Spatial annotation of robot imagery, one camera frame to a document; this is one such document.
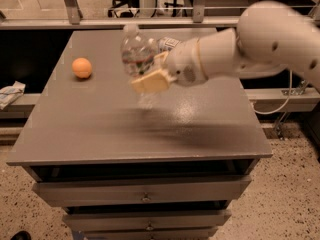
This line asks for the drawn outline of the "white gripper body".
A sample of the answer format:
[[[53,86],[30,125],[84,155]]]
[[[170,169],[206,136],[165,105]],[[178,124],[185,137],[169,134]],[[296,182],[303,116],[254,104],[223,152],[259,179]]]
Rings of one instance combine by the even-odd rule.
[[[201,67],[197,38],[175,46],[169,52],[165,63],[170,74],[176,78],[175,83],[178,85],[189,87],[208,81]]]

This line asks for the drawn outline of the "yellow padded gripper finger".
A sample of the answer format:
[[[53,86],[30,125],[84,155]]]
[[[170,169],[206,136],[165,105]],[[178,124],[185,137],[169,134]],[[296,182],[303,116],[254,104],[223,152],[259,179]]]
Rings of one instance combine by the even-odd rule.
[[[154,56],[153,67],[155,69],[166,68],[166,59],[169,55],[168,51],[161,52]]]
[[[137,93],[157,93],[167,90],[174,81],[167,70],[158,69],[132,80],[131,86]]]

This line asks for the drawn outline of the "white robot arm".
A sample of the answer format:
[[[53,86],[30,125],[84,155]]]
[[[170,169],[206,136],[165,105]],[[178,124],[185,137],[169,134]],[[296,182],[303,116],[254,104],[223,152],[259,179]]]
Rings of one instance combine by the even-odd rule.
[[[320,30],[292,8],[274,1],[248,7],[237,26],[177,44],[131,81],[138,93],[171,84],[200,85],[212,78],[254,79],[293,71],[320,89]]]

